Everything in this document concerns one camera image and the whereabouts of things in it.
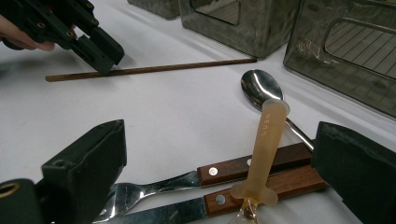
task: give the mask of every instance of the knife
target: knife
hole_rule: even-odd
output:
[[[273,189],[279,199],[286,199],[319,189],[328,185],[310,166],[271,175],[267,187]],[[146,211],[132,213],[122,217],[114,217],[106,224],[178,224],[188,223],[202,218],[216,217],[238,211],[243,200],[235,199],[230,189],[207,194],[204,197],[173,203]]]
[[[396,223],[396,153],[339,125],[318,126],[312,165],[363,223]]]

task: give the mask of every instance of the wooden chopstick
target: wooden chopstick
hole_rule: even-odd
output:
[[[238,60],[218,61],[218,62],[209,62],[209,63],[183,63],[183,64],[173,64],[173,65],[164,65],[164,66],[114,70],[114,71],[110,71],[108,74],[105,75],[99,72],[55,75],[55,76],[47,76],[46,80],[48,82],[69,81],[69,80],[86,79],[86,78],[126,76],[126,75],[143,74],[143,73],[154,73],[154,72],[164,72],[164,71],[173,71],[173,70],[190,69],[190,68],[202,68],[202,67],[213,67],[213,66],[222,66],[222,65],[240,64],[240,63],[256,63],[256,62],[257,59],[253,58],[253,59],[238,59]]]

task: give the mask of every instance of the metal fork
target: metal fork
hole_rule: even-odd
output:
[[[124,215],[148,196],[199,187],[201,187],[201,185],[196,170],[147,185],[117,183],[111,188],[105,208],[93,223],[104,222],[113,217]]]

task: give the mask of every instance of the spoon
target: spoon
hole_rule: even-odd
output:
[[[268,73],[259,69],[247,71],[242,76],[241,86],[246,97],[259,111],[262,111],[262,104],[269,99],[284,99],[282,90],[276,80]],[[311,151],[314,149],[312,140],[288,118],[286,118],[286,124],[303,140]]]

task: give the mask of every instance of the rivet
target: rivet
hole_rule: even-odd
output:
[[[209,169],[209,174],[210,175],[217,175],[218,174],[218,169],[216,167],[212,167]]]
[[[225,197],[224,197],[224,195],[220,194],[220,195],[216,196],[216,203],[217,203],[218,205],[225,204]]]

